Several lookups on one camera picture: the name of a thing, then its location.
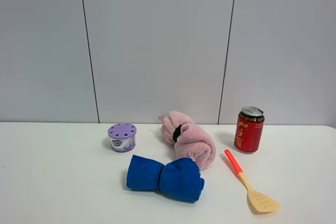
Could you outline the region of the red drink can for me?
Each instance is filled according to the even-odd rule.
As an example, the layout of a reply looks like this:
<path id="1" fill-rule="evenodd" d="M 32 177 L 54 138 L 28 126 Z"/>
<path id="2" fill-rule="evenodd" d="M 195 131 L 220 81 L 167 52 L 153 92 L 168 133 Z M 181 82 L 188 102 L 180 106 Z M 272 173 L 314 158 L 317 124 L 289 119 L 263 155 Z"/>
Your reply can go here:
<path id="1" fill-rule="evenodd" d="M 256 152 L 259 149 L 264 121 L 264 112 L 261 109 L 254 106 L 243 107 L 238 114 L 234 146 L 241 152 Z"/>

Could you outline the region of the orange handled slotted spatula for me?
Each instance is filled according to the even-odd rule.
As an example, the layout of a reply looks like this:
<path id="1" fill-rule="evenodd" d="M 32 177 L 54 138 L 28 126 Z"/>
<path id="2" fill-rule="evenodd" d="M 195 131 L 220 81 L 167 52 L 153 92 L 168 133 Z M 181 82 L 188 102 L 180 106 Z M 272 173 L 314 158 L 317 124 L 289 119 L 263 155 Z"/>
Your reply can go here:
<path id="1" fill-rule="evenodd" d="M 237 173 L 237 177 L 245 186 L 247 190 L 247 198 L 253 208 L 259 213 L 269 213 L 278 210 L 281 206 L 274 199 L 253 188 L 231 151 L 225 149 L 224 153 Z"/>

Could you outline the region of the purple air freshener jar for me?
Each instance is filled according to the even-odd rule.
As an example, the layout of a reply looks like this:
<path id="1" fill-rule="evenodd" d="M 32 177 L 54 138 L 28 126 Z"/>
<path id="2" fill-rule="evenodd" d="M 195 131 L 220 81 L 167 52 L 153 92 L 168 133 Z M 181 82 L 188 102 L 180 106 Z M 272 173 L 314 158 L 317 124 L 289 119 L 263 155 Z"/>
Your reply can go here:
<path id="1" fill-rule="evenodd" d="M 131 123 L 118 123 L 108 128 L 111 149 L 118 153 L 125 153 L 135 148 L 135 134 L 137 128 Z"/>

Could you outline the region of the pink towel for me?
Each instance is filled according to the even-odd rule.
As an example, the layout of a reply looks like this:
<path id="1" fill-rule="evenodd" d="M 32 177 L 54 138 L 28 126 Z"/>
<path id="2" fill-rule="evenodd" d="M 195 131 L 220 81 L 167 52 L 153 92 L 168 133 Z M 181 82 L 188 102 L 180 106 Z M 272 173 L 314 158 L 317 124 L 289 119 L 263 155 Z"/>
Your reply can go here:
<path id="1" fill-rule="evenodd" d="M 176 158 L 191 158 L 200 170 L 210 167 L 216 156 L 213 139 L 186 114 L 171 111 L 159 116 L 163 138 L 174 146 Z"/>

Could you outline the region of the blue rolled towel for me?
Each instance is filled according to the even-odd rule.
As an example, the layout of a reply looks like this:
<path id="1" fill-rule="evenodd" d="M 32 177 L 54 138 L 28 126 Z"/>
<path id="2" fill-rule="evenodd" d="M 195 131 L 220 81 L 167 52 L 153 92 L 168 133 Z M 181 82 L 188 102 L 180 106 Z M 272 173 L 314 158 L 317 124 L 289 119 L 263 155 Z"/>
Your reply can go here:
<path id="1" fill-rule="evenodd" d="M 199 200 L 205 180 L 191 158 L 180 158 L 166 165 L 133 155 L 127 172 L 127 187 L 137 191 L 161 191 L 186 202 Z"/>

